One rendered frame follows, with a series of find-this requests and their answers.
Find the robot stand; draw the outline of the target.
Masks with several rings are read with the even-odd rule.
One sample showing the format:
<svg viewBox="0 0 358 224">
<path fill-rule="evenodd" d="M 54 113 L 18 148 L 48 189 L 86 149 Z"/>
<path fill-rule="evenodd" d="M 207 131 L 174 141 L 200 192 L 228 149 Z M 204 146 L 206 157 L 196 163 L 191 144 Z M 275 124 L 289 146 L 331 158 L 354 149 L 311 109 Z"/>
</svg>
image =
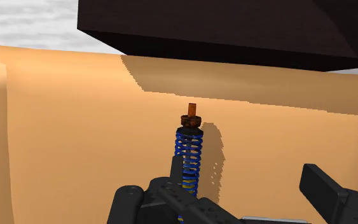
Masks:
<svg viewBox="0 0 358 224">
<path fill-rule="evenodd" d="M 78 0 L 77 28 L 126 55 L 358 68 L 358 0 Z"/>
</svg>

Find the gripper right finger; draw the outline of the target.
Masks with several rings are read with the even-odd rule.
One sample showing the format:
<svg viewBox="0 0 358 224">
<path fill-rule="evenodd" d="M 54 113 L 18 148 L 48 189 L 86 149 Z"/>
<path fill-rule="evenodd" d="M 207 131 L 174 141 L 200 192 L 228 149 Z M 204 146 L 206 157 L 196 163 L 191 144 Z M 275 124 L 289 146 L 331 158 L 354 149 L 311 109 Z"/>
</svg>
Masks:
<svg viewBox="0 0 358 224">
<path fill-rule="evenodd" d="M 358 224 L 358 191 L 340 186 L 317 165 L 303 165 L 299 190 L 327 224 Z"/>
</svg>

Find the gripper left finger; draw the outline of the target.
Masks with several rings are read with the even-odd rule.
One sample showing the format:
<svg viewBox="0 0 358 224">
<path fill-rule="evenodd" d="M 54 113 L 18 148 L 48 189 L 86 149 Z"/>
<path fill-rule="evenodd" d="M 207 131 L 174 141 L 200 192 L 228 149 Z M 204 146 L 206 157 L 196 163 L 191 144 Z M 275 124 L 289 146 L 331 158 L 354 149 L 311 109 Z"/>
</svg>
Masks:
<svg viewBox="0 0 358 224">
<path fill-rule="evenodd" d="M 182 186 L 183 158 L 172 157 L 169 177 L 154 178 L 147 190 L 117 189 L 106 224 L 243 224 L 208 198 L 198 199 Z"/>
</svg>

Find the blue coil spring shock absorber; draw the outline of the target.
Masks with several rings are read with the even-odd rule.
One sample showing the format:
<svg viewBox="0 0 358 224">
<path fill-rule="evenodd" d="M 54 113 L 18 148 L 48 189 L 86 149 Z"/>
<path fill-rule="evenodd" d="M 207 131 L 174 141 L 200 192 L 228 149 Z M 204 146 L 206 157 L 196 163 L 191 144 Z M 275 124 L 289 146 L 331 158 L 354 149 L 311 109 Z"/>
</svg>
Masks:
<svg viewBox="0 0 358 224">
<path fill-rule="evenodd" d="M 181 126 L 176 130 L 174 155 L 183 158 L 182 187 L 197 196 L 200 176 L 203 131 L 200 130 L 202 119 L 196 115 L 196 104 L 188 104 L 188 112 L 181 116 Z"/>
</svg>

